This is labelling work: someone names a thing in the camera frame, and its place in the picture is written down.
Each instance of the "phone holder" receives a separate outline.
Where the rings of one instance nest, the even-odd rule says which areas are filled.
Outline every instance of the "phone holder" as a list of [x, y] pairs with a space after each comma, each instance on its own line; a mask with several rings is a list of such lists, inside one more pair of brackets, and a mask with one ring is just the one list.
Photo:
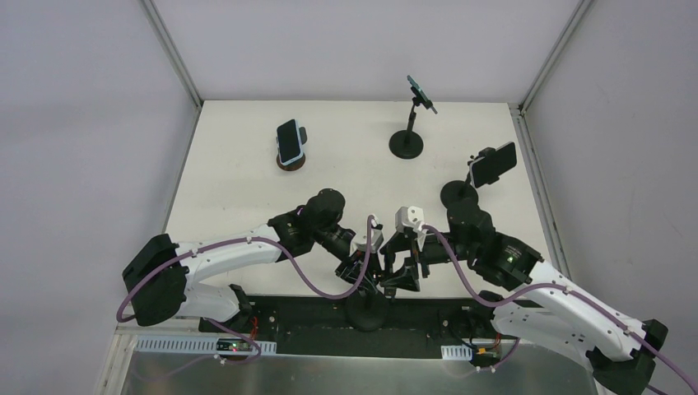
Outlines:
[[277, 166], [279, 166], [279, 169], [284, 170], [284, 171], [294, 171], [298, 170], [303, 165], [305, 164], [305, 151], [303, 150], [303, 145], [308, 141], [308, 133], [305, 131], [305, 128], [303, 127], [298, 127], [298, 139], [297, 141], [293, 141], [293, 145], [297, 145], [299, 149], [300, 155], [292, 160], [288, 160], [286, 162], [282, 162], [282, 140], [277, 136]]
[[470, 159], [465, 181], [450, 181], [441, 189], [440, 198], [444, 207], [468, 198], [477, 203], [476, 188], [494, 184], [502, 174], [516, 166], [516, 145], [508, 142], [497, 149], [487, 147], [477, 156], [470, 156]]
[[410, 90], [415, 96], [412, 98], [412, 109], [410, 110], [410, 116], [407, 120], [407, 129], [395, 132], [391, 136], [388, 144], [390, 152], [400, 159], [414, 159], [424, 150], [424, 141], [419, 134], [412, 130], [416, 119], [415, 108], [423, 105], [424, 108], [431, 109], [434, 111], [434, 114], [438, 114], [434, 107], [434, 103], [426, 97], [419, 85], [417, 85], [410, 76], [407, 76], [407, 80], [410, 81], [412, 85]]

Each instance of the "black phone stand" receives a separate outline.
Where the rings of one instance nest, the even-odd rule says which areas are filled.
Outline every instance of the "black phone stand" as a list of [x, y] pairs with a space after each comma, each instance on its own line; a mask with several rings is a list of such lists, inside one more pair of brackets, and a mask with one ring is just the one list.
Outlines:
[[441, 189], [440, 198], [441, 204], [443, 204], [444, 207], [448, 207], [451, 203], [463, 199], [472, 199], [475, 203], [477, 203], [479, 199], [477, 190], [470, 184], [470, 174], [468, 174], [465, 181], [456, 179], [444, 185]]
[[390, 138], [390, 152], [400, 159], [414, 159], [424, 150], [424, 141], [422, 141], [420, 135], [412, 130], [416, 119], [415, 107], [419, 105], [424, 105], [427, 109], [430, 107], [430, 103], [424, 103], [419, 95], [413, 97], [407, 129], [395, 132]]

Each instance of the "white wall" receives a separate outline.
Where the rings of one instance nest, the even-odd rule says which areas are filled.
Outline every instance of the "white wall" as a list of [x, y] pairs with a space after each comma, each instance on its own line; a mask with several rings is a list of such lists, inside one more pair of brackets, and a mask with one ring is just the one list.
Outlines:
[[158, 0], [214, 100], [519, 102], [578, 0]]
[[92, 393], [194, 110], [136, 0], [0, 9], [0, 392]]
[[574, 279], [698, 379], [698, 2], [597, 2], [528, 121]]

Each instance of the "smartphone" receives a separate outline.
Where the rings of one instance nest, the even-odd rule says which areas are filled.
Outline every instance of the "smartphone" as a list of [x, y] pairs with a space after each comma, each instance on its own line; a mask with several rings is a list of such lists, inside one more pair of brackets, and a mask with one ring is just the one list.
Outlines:
[[410, 85], [412, 85], [412, 93], [419, 96], [419, 99], [424, 104], [424, 107], [434, 111], [434, 114], [438, 114], [438, 112], [436, 112], [436, 107], [434, 107], [434, 103], [432, 103], [431, 100], [426, 97], [426, 93], [424, 93], [419, 84], [414, 81], [414, 78], [407, 76], [407, 80], [410, 81]]
[[480, 188], [485, 184], [493, 184], [500, 175], [516, 166], [516, 145], [507, 142], [487, 156], [476, 158], [470, 164], [470, 180], [472, 186]]
[[303, 157], [303, 142], [300, 140], [300, 130], [295, 119], [277, 128], [277, 148], [279, 162], [284, 166]]

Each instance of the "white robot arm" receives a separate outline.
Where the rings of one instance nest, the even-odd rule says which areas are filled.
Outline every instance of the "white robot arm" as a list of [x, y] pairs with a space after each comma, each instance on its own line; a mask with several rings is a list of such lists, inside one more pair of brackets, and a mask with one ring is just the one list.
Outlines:
[[[490, 215], [471, 199], [449, 205], [447, 217], [449, 232], [441, 234], [425, 224], [422, 209], [403, 207], [396, 218], [397, 234], [381, 249], [385, 261], [394, 260], [398, 251], [409, 250], [406, 263], [412, 263], [415, 270], [421, 265], [423, 277], [428, 276], [429, 265], [452, 261], [468, 291], [486, 306], [478, 309], [477, 318], [498, 333], [570, 358], [614, 393], [644, 391], [655, 366], [655, 355], [647, 345], [657, 351], [661, 348], [668, 332], [663, 324], [641, 322], [590, 295], [524, 242], [497, 232]], [[486, 281], [514, 293], [506, 300], [489, 291], [477, 295], [458, 261], [467, 262]], [[543, 311], [510, 303], [520, 295]]]
[[[267, 224], [232, 237], [207, 242], [175, 244], [167, 234], [153, 237], [123, 270], [137, 323], [151, 326], [174, 316], [211, 318], [230, 322], [246, 305], [247, 297], [239, 286], [221, 288], [202, 284], [216, 274], [260, 263], [274, 263], [308, 253], [315, 243], [337, 258], [340, 267], [360, 261], [368, 249], [364, 234], [357, 236], [342, 228], [344, 197], [333, 189], [323, 189], [305, 205], [270, 219]], [[382, 226], [371, 224], [370, 258], [378, 262], [377, 249], [383, 242]], [[165, 270], [158, 267], [175, 260]], [[246, 317], [239, 317], [241, 324]]]

